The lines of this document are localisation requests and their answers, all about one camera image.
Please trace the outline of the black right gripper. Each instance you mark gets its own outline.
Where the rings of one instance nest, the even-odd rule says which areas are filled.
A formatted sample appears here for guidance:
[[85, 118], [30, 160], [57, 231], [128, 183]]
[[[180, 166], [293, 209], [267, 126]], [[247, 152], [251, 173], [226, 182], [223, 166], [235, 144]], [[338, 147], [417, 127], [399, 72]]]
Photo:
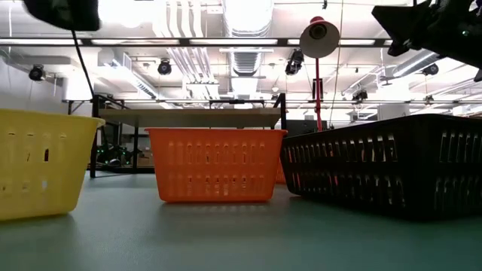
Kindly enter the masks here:
[[424, 48], [478, 68], [474, 81], [482, 81], [482, 0], [377, 5], [371, 14], [392, 39], [390, 56]]

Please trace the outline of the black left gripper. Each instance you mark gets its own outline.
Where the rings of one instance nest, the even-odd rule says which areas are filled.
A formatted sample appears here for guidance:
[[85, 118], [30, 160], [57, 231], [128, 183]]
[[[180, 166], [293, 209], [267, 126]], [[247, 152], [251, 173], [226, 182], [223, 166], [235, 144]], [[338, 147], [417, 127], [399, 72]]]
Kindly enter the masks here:
[[95, 32], [101, 28], [99, 0], [23, 0], [36, 19], [57, 28]]

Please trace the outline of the black plastic basket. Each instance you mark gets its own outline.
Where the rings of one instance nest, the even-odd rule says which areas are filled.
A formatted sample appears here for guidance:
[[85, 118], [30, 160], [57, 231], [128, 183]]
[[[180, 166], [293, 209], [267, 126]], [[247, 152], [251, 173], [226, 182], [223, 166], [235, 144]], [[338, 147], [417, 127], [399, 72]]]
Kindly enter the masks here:
[[412, 220], [482, 215], [482, 119], [417, 114], [287, 137], [291, 193]]

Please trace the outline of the yellow plastic basket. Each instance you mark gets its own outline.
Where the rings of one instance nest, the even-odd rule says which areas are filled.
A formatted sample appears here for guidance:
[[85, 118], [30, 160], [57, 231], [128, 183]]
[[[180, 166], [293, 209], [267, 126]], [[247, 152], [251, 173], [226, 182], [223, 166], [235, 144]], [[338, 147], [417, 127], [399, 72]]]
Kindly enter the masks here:
[[0, 221], [74, 210], [104, 124], [95, 117], [0, 109]]

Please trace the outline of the wooden shelf black legs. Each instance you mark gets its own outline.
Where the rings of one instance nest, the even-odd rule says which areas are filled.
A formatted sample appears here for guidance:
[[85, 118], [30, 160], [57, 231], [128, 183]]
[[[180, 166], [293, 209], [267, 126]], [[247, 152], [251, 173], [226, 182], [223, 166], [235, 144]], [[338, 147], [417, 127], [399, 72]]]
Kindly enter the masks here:
[[181, 127], [181, 128], [246, 128], [269, 127], [277, 123], [286, 129], [286, 95], [281, 93], [272, 104], [208, 104], [208, 108], [198, 109], [131, 109], [126, 105], [107, 103], [108, 98], [99, 94], [91, 100], [92, 116], [100, 117], [109, 123], [126, 124], [134, 128], [133, 167], [138, 168], [139, 129], [141, 127]]

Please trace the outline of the white pillar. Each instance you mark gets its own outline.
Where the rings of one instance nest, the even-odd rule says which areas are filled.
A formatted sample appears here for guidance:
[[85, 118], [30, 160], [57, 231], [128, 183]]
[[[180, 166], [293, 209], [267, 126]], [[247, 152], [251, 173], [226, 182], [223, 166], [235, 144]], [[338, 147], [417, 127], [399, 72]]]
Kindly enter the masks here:
[[408, 104], [381, 104], [377, 107], [377, 119], [389, 120], [410, 115]]

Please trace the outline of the red desk lamp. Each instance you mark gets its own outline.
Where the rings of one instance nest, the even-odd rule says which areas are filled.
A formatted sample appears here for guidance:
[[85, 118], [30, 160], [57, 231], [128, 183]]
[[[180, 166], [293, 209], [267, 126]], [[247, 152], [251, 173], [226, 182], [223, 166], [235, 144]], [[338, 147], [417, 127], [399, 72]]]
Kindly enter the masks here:
[[319, 60], [329, 56], [338, 47], [340, 31], [323, 17], [316, 16], [310, 20], [310, 24], [303, 30], [300, 36], [299, 47], [305, 56], [313, 58], [316, 62], [315, 73], [315, 100], [317, 129], [322, 131], [321, 119], [321, 78], [319, 76]]

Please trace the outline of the black cabinet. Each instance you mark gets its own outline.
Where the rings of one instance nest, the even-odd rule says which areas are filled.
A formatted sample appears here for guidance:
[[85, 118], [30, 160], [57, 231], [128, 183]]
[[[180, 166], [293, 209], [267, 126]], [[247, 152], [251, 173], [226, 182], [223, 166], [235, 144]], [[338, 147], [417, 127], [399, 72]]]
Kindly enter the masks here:
[[286, 129], [288, 130], [288, 136], [298, 136], [319, 131], [316, 120], [287, 120]]

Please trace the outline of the black device green lights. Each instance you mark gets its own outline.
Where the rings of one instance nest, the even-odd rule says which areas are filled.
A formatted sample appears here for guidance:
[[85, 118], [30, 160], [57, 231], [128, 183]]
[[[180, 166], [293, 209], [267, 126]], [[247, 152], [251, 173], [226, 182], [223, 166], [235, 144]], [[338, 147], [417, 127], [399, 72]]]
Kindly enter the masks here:
[[101, 145], [97, 148], [96, 162], [105, 166], [130, 165], [133, 152], [121, 145]]

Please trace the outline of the brown cardboard box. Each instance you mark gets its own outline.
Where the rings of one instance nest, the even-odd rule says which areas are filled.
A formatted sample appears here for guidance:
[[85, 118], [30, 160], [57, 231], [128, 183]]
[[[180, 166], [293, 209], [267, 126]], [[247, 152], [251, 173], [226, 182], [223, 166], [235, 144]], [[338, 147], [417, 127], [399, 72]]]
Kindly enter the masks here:
[[154, 159], [151, 151], [140, 151], [137, 158], [138, 167], [153, 167]]

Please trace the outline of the green table mat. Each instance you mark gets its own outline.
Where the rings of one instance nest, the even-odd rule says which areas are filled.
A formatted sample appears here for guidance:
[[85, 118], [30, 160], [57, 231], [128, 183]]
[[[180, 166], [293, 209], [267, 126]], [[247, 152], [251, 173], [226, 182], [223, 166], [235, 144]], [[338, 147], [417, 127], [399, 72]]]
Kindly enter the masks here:
[[482, 217], [417, 223], [312, 202], [175, 205], [152, 175], [86, 178], [64, 216], [0, 223], [0, 271], [482, 271]]

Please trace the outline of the thin black overhead rail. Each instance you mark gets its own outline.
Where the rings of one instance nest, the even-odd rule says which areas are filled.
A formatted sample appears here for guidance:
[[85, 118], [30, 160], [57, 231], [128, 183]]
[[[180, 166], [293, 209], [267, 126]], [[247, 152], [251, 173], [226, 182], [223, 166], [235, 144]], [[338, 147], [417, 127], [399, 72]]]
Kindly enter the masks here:
[[[107, 103], [116, 103], [120, 105], [127, 104], [154, 104], [154, 103], [169, 103], [169, 104], [246, 104], [246, 103], [259, 103], [259, 104], [272, 104], [279, 102], [278, 100], [263, 100], [263, 99], [107, 99], [102, 98], [102, 101]], [[314, 104], [316, 101], [300, 100], [300, 99], [286, 99], [287, 104]], [[482, 104], [482, 99], [451, 99], [451, 100], [322, 100], [323, 105], [335, 104], [335, 105], [357, 105], [357, 104], [411, 104], [411, 105], [475, 105]]]

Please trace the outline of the black overhead frame bar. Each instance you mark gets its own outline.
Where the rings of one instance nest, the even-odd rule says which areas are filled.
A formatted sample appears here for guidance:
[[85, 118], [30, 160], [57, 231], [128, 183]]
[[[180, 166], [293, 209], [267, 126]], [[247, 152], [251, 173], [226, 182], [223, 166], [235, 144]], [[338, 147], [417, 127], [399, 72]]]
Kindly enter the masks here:
[[299, 38], [6, 38], [5, 47], [297, 47]]

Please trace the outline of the silver ceiling air duct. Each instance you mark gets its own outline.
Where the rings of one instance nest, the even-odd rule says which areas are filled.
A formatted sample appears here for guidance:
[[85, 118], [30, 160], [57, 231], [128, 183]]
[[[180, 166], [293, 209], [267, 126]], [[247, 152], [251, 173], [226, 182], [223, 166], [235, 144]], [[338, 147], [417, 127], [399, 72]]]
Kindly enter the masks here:
[[[225, 35], [230, 38], [266, 38], [274, 0], [221, 0]], [[230, 53], [230, 65], [240, 77], [252, 76], [261, 66], [261, 52]]]

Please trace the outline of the black metal table frame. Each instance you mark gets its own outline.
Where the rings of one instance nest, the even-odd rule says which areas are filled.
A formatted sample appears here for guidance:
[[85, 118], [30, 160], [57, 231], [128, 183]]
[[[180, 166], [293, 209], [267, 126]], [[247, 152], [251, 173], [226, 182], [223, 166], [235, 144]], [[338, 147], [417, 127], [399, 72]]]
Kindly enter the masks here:
[[98, 166], [96, 167], [96, 172], [112, 172], [116, 174], [154, 174], [154, 168], [138, 167], [134, 169], [133, 167]]

